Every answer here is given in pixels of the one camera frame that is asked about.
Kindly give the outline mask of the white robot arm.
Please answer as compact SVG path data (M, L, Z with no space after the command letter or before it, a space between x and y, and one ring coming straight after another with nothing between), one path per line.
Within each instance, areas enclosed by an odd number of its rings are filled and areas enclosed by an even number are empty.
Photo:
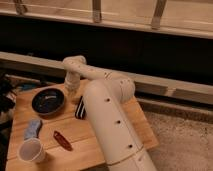
M135 93L128 77L109 69L86 64L84 56L66 57L65 87L80 86L80 77L90 80L83 92L83 104L110 171L157 171L121 104Z

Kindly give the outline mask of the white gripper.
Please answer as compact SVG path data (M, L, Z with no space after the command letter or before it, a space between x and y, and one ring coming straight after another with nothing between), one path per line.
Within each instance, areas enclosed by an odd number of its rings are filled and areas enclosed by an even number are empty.
M80 75L68 71L65 76L64 86L68 92L76 92L80 86Z

